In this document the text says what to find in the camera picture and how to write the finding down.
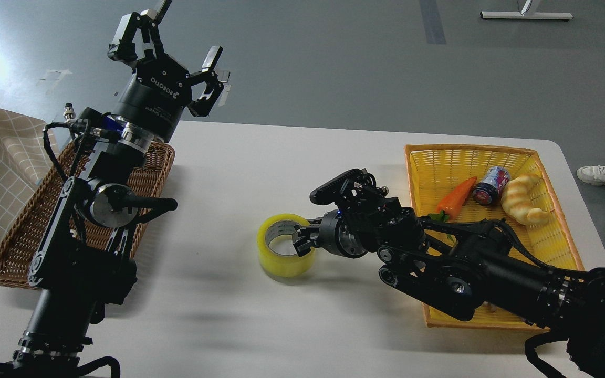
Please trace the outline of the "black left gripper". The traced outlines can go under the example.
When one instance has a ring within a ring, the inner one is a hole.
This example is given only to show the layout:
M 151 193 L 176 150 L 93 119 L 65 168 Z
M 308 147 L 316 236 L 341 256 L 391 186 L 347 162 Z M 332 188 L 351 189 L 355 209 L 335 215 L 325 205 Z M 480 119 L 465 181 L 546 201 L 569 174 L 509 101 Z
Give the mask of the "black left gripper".
M 191 75 L 173 57 L 164 55 L 159 25 L 171 3 L 158 1 L 153 9 L 123 15 L 107 52 L 111 60 L 136 67 L 111 114 L 153 133 L 164 143 L 171 140 L 185 106 L 193 117 L 208 117 L 225 89 L 216 71 L 223 47 L 211 46 L 201 69 Z M 146 45 L 142 58 L 134 42 L 138 32 Z M 191 100 L 191 86 L 201 83 L 205 84 L 203 93 Z

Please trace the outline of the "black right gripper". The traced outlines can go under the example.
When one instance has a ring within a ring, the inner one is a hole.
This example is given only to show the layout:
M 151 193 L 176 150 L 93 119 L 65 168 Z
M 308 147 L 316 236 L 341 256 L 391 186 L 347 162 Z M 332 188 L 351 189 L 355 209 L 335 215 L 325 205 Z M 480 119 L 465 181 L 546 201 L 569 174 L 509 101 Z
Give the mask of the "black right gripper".
M 360 240 L 350 232 L 341 211 L 334 210 L 310 223 L 295 222 L 293 247 L 298 257 L 305 257 L 321 247 L 330 254 L 356 259 L 368 253 Z

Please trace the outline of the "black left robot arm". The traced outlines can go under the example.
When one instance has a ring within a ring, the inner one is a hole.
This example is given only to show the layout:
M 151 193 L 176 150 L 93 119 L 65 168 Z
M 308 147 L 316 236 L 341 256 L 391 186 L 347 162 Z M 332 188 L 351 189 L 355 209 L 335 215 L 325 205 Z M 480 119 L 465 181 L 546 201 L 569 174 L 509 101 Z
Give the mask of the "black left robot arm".
M 197 72 L 165 52 L 159 25 L 170 5 L 160 1 L 121 18 L 108 57 L 132 76 L 113 113 L 86 108 L 76 115 L 67 103 L 65 121 L 44 127 L 68 129 L 75 155 L 66 171 L 44 139 L 51 172 L 63 185 L 27 268 L 27 284 L 40 299 L 12 360 L 0 363 L 0 377 L 86 377 L 106 366 L 111 377 L 121 375 L 112 356 L 79 363 L 93 342 L 87 329 L 137 282 L 130 257 L 137 226 L 178 206 L 172 198 L 135 194 L 128 179 L 154 141 L 170 141 L 183 110 L 207 117 L 225 89 L 215 70 L 221 46 L 209 49 Z

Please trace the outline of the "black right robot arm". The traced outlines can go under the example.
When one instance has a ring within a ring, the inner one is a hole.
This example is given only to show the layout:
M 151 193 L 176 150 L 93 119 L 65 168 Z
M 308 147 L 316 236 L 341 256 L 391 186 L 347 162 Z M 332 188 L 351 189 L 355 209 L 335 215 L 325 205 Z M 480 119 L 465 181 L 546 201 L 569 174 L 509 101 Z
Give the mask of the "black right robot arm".
M 469 321 L 490 303 L 548 332 L 528 338 L 524 354 L 547 377 L 561 377 L 536 349 L 565 341 L 569 358 L 593 377 L 605 377 L 605 268 L 557 268 L 533 256 L 504 220 L 445 223 L 418 217 L 389 198 L 367 170 L 351 169 L 310 194 L 335 211 L 295 226 L 298 256 L 315 247 L 360 258 L 374 252 L 385 284 Z

